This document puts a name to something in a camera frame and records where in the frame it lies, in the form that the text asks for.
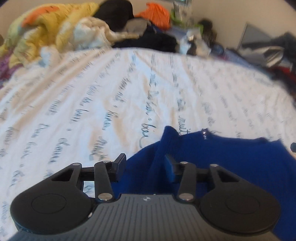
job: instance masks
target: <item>gray ribbed plate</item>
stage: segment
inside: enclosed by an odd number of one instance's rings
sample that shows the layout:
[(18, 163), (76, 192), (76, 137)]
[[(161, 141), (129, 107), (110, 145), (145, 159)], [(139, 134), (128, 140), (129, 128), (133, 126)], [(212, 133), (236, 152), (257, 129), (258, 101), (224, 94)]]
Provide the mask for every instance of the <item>gray ribbed plate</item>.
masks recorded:
[(171, 195), (123, 194), (100, 204), (84, 224), (62, 234), (19, 231), (10, 241), (279, 241), (271, 232), (242, 237), (225, 234), (205, 222), (190, 204)]

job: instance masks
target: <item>blue fabric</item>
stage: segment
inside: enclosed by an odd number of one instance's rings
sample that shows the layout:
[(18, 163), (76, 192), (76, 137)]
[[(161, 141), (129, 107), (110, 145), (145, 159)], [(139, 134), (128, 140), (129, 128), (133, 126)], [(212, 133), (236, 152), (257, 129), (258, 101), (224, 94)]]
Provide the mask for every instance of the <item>blue fabric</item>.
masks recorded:
[[(192, 162), (198, 168), (219, 164), (268, 191), (281, 205), (274, 234), (283, 241), (296, 240), (296, 161), (280, 141), (224, 138), (209, 131), (206, 139), (201, 132), (180, 136), (167, 126), (159, 142), (128, 159), (121, 181), (112, 184), (115, 195), (176, 194), (178, 185), (166, 179), (165, 154), (179, 162)], [(205, 185), (198, 184), (197, 196), (205, 192)]]

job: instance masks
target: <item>white bed sheet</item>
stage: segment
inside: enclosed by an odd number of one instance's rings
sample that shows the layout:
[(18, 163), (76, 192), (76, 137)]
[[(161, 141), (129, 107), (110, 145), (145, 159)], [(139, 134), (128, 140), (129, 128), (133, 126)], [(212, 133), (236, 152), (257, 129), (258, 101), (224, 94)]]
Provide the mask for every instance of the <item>white bed sheet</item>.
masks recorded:
[(45, 47), (41, 55), (0, 91), (2, 241), (16, 232), (9, 205), (20, 192), (73, 162), (130, 157), (166, 125), (281, 139), (287, 148), (296, 141), (291, 98), (259, 72), (143, 49), (61, 55)]

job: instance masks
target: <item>bed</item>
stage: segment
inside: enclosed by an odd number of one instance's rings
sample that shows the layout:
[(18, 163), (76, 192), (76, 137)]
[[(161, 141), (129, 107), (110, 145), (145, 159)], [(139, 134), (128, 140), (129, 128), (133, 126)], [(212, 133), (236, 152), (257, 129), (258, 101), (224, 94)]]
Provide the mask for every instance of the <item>bed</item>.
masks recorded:
[[(296, 140), (291, 97), (263, 74), (218, 60), (144, 49), (58, 53), (18, 69), (0, 90), (0, 239), (20, 192), (65, 166), (127, 158), (157, 142), (208, 128), (224, 137)], [(93, 183), (84, 185), (94, 195)]]

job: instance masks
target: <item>metal screw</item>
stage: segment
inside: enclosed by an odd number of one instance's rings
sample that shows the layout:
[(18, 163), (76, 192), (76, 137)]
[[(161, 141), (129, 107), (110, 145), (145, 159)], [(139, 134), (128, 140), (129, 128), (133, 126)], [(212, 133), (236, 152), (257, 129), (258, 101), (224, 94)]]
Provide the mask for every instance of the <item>metal screw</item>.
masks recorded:
[(109, 201), (111, 198), (113, 198), (113, 196), (110, 193), (101, 193), (98, 195), (98, 199), (102, 201)]
[(179, 195), (179, 198), (184, 200), (184, 201), (190, 201), (194, 198), (194, 196), (190, 193), (182, 193)]

